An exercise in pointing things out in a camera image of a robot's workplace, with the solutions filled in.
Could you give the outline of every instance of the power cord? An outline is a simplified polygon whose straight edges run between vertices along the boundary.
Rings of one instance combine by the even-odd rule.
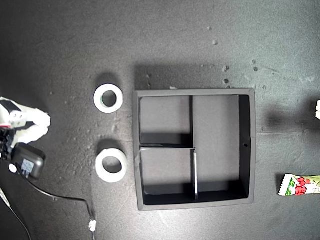
[[[51,193],[48,193],[42,189],[40,189],[39,187],[37,187],[36,185],[34,185],[28,178],[26,178],[20,168],[20,166],[16,163],[15,164],[16,168],[17,168],[17,171],[18,173],[22,176],[22,178],[31,186],[33,187],[35,190],[37,190],[39,193],[43,194],[43,195],[46,195],[48,197],[51,197],[53,199],[63,199],[63,200],[71,200],[71,201],[76,201],[76,202],[83,202],[86,204],[86,208],[87,208],[87,211],[90,215],[90,223],[89,223],[89,229],[90,231],[92,232],[92,239],[95,240],[96,239],[96,236],[95,236],[95,231],[96,231],[96,225],[97,225],[97,221],[94,217],[94,214],[90,208],[90,205],[88,203],[87,200],[85,199],[82,199],[82,198],[76,198],[76,197],[68,197],[68,196],[58,196],[58,195],[55,195],[55,194],[51,194]]]
[[[24,222],[20,219],[20,217],[16,214],[16,212],[12,209],[9,200],[7,199],[5,193],[2,191],[1,188],[0,188],[0,197],[1,197],[2,200],[4,201],[5,205],[11,210],[11,212],[14,214],[14,216],[19,220],[19,222],[21,223],[21,225],[24,227],[26,233],[28,234],[29,240],[32,240],[28,228],[26,227],[26,225],[24,224]]]

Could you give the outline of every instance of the white tape roll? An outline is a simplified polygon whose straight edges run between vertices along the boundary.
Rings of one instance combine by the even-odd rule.
[[[114,92],[116,96],[116,101],[113,106],[106,106],[103,102],[103,96],[108,91]],[[121,108],[122,104],[124,103],[124,95],[120,88],[118,88],[116,85],[108,83],[101,85],[95,90],[93,101],[96,108],[99,109],[101,112],[105,114],[111,114]]]
[[[117,173],[108,172],[103,166],[103,160],[107,157],[114,157],[121,163],[121,170]],[[95,171],[99,178],[107,183],[116,183],[124,178],[127,172],[127,157],[116,148],[104,149],[95,159]]]

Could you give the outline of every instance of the white object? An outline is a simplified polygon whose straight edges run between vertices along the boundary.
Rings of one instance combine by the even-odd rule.
[[[316,102],[315,117],[320,120],[320,100]]]
[[[10,202],[7,199],[5,193],[2,191],[2,189],[0,188],[0,198],[2,198],[2,200],[4,201],[5,205],[7,205],[10,208]]]
[[[94,233],[96,231],[96,227],[97,227],[97,221],[96,220],[91,220],[89,222],[90,231]]]
[[[112,91],[116,96],[116,102],[113,106],[106,106],[103,102],[103,96],[106,92]],[[97,109],[105,114],[111,114],[119,110],[124,103],[124,95],[120,88],[113,84],[104,84],[95,90],[93,96],[94,105]]]
[[[103,166],[103,160],[107,157],[114,157],[121,163],[121,170],[116,173],[108,172]],[[95,159],[95,171],[99,178],[107,183],[116,183],[124,178],[127,172],[127,157],[126,155],[116,148],[104,149]]]
[[[15,165],[13,165],[13,164],[10,164],[10,165],[9,165],[9,170],[10,170],[10,172],[12,172],[13,174],[17,173],[17,171],[18,171],[17,167],[16,167]]]
[[[47,113],[37,108],[23,106],[10,99],[0,97],[0,127],[21,128],[26,126],[28,122],[33,122],[35,125],[25,130],[16,131],[11,144],[12,148],[17,143],[28,144],[46,135],[51,118]]]

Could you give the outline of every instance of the black power adapter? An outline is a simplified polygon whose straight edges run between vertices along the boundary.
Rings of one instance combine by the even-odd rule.
[[[11,153],[10,164],[18,165],[22,174],[31,181],[37,181],[45,166],[43,151],[25,143],[17,143]]]

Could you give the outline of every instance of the black cable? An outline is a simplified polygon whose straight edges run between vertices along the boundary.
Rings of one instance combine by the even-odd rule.
[[[26,227],[26,225],[24,224],[24,222],[20,219],[20,217],[18,217],[18,215],[15,213],[15,211],[11,208],[11,206],[9,206],[9,209],[11,210],[11,212],[15,215],[15,217],[19,220],[19,222],[21,223],[21,225],[24,227],[26,233],[28,234],[28,237],[29,237],[29,240],[32,240],[31,239],[31,236],[30,236],[30,232],[28,230],[28,228]]]
[[[54,199],[65,199],[65,200],[71,200],[71,201],[76,201],[76,202],[83,202],[83,203],[86,204],[86,208],[87,208],[88,213],[89,213],[90,218],[91,218],[90,220],[91,220],[91,221],[95,221],[95,220],[96,220],[95,217],[94,217],[94,215],[93,215],[93,213],[92,213],[92,210],[91,210],[91,208],[90,208],[90,205],[89,205],[89,203],[87,202],[87,200],[82,199],[82,198],[76,198],[76,197],[58,196],[58,195],[54,195],[54,194],[48,193],[48,192],[40,189],[40,188],[37,187],[36,185],[34,185],[28,178],[26,178],[26,177],[24,176],[24,174],[23,174],[20,166],[19,166],[17,163],[15,164],[15,166],[16,166],[19,174],[22,176],[22,178],[23,178],[24,180],[26,180],[26,182],[27,182],[31,187],[33,187],[35,190],[37,190],[39,193],[42,193],[42,194],[44,194],[44,195],[46,195],[46,196],[48,196],[48,197],[54,198]]]

